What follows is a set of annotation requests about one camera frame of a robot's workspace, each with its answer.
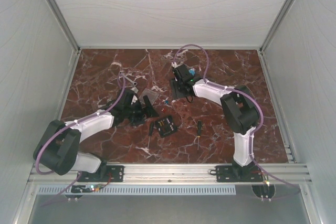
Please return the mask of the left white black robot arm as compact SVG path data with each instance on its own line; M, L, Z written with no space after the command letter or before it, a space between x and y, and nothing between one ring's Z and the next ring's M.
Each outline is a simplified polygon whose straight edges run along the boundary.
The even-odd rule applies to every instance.
M137 126L144 124L146 119L157 117L158 113L148 96L144 96L143 100L142 104L133 90L124 88L115 100L88 116L67 122L51 121L33 153L36 172L43 175L40 166L45 166L49 169L48 174L64 175L79 171L89 173L96 181L104 180L108 168L102 159L81 152L79 145L99 132L117 127L124 120Z

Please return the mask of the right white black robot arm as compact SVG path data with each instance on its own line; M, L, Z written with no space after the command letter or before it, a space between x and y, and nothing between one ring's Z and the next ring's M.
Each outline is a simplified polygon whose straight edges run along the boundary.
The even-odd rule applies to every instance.
M172 71L171 87L175 97L204 98L222 107L227 125L234 132L233 160L236 165L232 174L237 180L245 180L251 173L248 165L254 159L254 132L258 129L257 123L263 120L249 89L216 84L191 74L185 64L172 64Z

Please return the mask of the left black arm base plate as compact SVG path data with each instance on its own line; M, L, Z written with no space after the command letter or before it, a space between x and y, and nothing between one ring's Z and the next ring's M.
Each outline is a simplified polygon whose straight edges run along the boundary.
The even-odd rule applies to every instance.
M95 173L83 172L78 182L120 183L123 182L124 168L122 165L106 165Z

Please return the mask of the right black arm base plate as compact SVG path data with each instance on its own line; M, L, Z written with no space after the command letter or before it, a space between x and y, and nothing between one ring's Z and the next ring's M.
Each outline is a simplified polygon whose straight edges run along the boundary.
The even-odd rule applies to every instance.
M209 171L220 183L261 183L264 181L261 170L255 166L218 165Z

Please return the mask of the clear plastic fuse box lid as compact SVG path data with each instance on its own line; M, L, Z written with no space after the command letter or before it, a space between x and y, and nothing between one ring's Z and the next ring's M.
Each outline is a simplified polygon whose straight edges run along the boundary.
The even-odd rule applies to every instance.
M158 98L159 94L153 90L147 89L145 88L143 90L143 92L141 93L139 100L142 104L145 104L144 102L144 96L147 96L149 98L149 101L151 102L151 104L153 104L156 99Z

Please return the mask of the black fuse box base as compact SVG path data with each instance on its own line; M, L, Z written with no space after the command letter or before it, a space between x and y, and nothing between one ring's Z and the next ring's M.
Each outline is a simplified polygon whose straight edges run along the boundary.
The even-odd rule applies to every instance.
M177 132L178 127L173 122L171 115L160 118L154 122L161 138L165 138Z

